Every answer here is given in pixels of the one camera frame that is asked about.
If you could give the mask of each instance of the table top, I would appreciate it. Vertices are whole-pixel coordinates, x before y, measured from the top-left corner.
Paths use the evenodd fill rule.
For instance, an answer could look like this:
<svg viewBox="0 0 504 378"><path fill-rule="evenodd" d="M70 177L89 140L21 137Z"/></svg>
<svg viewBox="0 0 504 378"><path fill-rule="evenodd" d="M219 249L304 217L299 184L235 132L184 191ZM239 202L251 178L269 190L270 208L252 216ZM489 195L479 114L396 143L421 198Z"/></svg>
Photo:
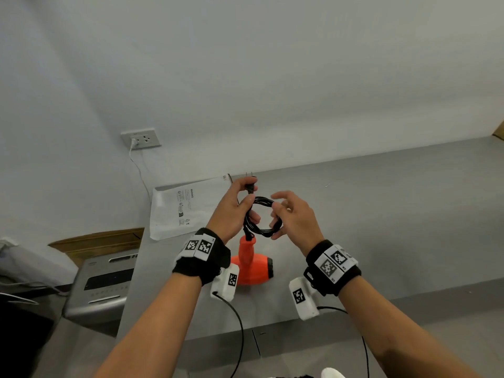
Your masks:
<svg viewBox="0 0 504 378"><path fill-rule="evenodd" d="M358 261L386 298L504 277L504 142L470 139L254 173L257 196L293 190L314 209L326 238ZM258 207L266 228L268 210ZM243 234L228 243L238 252ZM148 228L117 339L133 326L171 274L191 234L154 241ZM258 236L255 252L273 259L267 283L237 287L232 301L244 328L297 318L289 282L306 261L286 236ZM321 304L340 306L327 296ZM203 287L186 339L239 330L234 313Z"/></svg>

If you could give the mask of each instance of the silver machine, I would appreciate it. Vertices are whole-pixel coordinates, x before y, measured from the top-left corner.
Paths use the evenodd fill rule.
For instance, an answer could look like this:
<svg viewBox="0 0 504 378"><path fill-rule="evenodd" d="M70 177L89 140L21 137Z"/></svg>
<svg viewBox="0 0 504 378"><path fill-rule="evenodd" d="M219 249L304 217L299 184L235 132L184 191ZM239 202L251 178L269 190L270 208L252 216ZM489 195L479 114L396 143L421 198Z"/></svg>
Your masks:
<svg viewBox="0 0 504 378"><path fill-rule="evenodd" d="M138 250L84 261L63 308L73 323L116 337Z"/></svg>

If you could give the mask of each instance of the white wrist-mounted camera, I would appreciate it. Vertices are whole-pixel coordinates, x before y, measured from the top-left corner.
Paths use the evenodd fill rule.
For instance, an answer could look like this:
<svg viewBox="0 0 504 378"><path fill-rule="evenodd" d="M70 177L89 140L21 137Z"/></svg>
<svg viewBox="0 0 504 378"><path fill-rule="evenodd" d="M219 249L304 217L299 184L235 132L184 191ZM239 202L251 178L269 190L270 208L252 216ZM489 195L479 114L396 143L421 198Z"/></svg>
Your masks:
<svg viewBox="0 0 504 378"><path fill-rule="evenodd" d="M228 268L221 268L221 273L212 282L210 297L218 300L213 294L217 292L226 301L232 301L239 274L240 268L236 264L231 264Z"/></svg>
<svg viewBox="0 0 504 378"><path fill-rule="evenodd" d="M290 293L296 306L297 314L303 321L320 314L313 299L317 290L312 287L305 277L298 277L289 283Z"/></svg>

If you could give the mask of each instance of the wrist strap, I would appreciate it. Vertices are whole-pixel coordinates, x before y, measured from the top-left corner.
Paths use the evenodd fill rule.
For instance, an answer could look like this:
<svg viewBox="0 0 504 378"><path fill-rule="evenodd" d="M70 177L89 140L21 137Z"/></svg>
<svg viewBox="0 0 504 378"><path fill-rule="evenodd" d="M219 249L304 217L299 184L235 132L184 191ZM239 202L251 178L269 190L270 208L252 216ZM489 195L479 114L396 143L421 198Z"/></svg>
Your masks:
<svg viewBox="0 0 504 378"><path fill-rule="evenodd" d="M304 276L323 296L337 296L351 279L362 274L357 260L329 240L318 243L306 257L306 262L308 267Z"/></svg>
<svg viewBox="0 0 504 378"><path fill-rule="evenodd" d="M231 264L231 251L208 228L199 229L186 241L174 261L173 273L199 276L202 285L219 275L221 267Z"/></svg>

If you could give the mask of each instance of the forearm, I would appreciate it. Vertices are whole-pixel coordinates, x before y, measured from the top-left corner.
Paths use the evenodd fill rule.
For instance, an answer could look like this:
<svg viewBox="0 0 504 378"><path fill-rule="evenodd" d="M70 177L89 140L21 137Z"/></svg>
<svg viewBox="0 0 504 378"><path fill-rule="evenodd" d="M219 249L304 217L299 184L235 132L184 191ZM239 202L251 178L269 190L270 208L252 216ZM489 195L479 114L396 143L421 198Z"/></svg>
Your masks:
<svg viewBox="0 0 504 378"><path fill-rule="evenodd" d="M387 377L479 377L362 277L338 297Z"/></svg>
<svg viewBox="0 0 504 378"><path fill-rule="evenodd" d="M200 291L199 277L173 273L95 378L172 376Z"/></svg>

